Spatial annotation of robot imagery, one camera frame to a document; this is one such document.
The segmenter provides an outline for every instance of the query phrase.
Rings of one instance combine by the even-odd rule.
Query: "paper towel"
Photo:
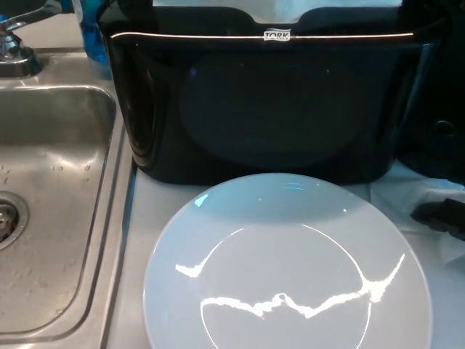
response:
[[[234,7],[258,23],[296,23],[322,7],[399,7],[403,0],[153,0],[153,6]]]
[[[368,200],[402,232],[439,235],[438,246],[444,264],[465,262],[465,242],[439,233],[414,221],[410,215],[424,203],[451,198],[465,202],[465,187],[447,180],[424,177],[397,162],[380,180],[369,185]]]

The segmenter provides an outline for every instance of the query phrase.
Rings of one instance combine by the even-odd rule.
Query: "white plate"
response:
[[[428,349],[432,332],[399,230],[293,174],[232,180],[184,206],[152,254],[143,304],[153,349]]]

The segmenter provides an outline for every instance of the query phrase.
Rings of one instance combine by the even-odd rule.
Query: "white countertop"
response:
[[[23,39],[25,45],[33,48],[82,46],[81,33],[74,15],[58,15],[21,28],[16,33]],[[401,185],[406,183],[406,188],[412,188],[410,183],[418,178],[405,173],[407,172],[397,173],[387,185],[397,181]],[[463,349],[465,346],[465,332],[462,329],[465,324],[465,258],[461,257],[452,262],[446,260],[443,248],[450,240],[444,238],[443,234],[433,233],[427,228],[411,229],[406,225],[401,215],[393,213],[395,208],[389,205],[389,200],[376,196],[376,186],[382,191],[383,185],[386,183],[360,185],[351,187],[350,190],[374,203],[393,220],[418,255],[433,298],[432,349]],[[145,267],[165,224],[177,210],[203,189],[166,185],[156,182],[141,172],[137,173],[132,214],[126,236],[124,265],[108,338],[109,349],[150,349],[142,317]],[[454,193],[464,198],[465,194],[460,188]],[[434,194],[450,196],[450,190],[443,189]]]
[[[24,45],[34,49],[83,46],[81,30],[73,13],[30,24],[17,29],[15,33]]]

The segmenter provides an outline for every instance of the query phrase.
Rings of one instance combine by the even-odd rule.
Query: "drain strainer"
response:
[[[10,245],[24,231],[29,219],[24,200],[9,191],[0,191],[0,249]]]

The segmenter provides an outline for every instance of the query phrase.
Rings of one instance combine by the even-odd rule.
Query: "sink basin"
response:
[[[123,251],[130,147],[113,85],[83,52],[39,59],[38,76],[0,80],[0,204],[12,194],[22,202],[0,242],[0,348],[100,348]]]
[[[19,195],[29,214],[0,251],[0,332],[26,332],[78,288],[116,105],[90,88],[3,91],[0,105],[0,198]]]

